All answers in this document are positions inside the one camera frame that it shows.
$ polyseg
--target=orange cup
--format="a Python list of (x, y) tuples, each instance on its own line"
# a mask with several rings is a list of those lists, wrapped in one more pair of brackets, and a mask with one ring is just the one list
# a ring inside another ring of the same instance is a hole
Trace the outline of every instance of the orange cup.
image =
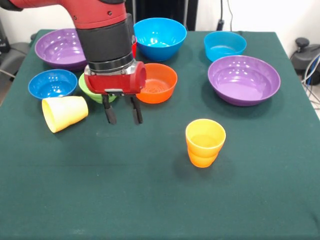
[(197, 119), (186, 127), (185, 138), (192, 164), (206, 168), (216, 160), (225, 143), (226, 131), (216, 121)]
[(160, 104), (167, 101), (172, 96), (178, 81), (175, 70), (160, 63), (147, 63), (145, 70), (145, 86), (136, 97), (147, 104)]

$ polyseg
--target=plastic cup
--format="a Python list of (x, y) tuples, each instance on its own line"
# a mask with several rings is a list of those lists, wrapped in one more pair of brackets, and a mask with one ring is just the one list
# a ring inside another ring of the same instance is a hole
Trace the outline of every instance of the plastic cup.
[(42, 100), (42, 111), (49, 129), (57, 133), (88, 116), (82, 96), (49, 97)]
[(207, 168), (223, 147), (226, 131), (216, 121), (197, 119), (186, 127), (185, 138), (191, 163), (198, 168)]

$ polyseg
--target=purple bowl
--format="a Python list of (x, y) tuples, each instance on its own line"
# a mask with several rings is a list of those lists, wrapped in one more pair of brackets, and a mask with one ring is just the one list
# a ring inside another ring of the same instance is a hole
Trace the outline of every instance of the purple bowl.
[(42, 36), (35, 44), (35, 53), (55, 69), (80, 71), (87, 65), (74, 28), (51, 31)]
[(277, 71), (251, 56), (226, 56), (214, 61), (208, 77), (215, 92), (236, 106), (253, 106), (271, 98), (280, 88)]

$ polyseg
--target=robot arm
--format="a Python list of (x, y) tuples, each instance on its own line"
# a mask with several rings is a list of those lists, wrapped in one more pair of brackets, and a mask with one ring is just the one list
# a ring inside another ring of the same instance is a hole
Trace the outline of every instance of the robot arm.
[(135, 94), (145, 85), (146, 70), (132, 54), (136, 37), (125, 0), (0, 0), (0, 7), (12, 11), (50, 5), (62, 5), (72, 17), (88, 61), (85, 82), (93, 93), (102, 94), (108, 121), (116, 123), (108, 94), (129, 95), (135, 121), (141, 124)]

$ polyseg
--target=black cylinder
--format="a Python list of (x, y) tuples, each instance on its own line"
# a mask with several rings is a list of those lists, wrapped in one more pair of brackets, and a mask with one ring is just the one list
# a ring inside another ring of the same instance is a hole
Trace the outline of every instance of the black cylinder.
[(108, 62), (132, 52), (133, 26), (130, 16), (119, 23), (93, 29), (77, 29), (88, 62)]

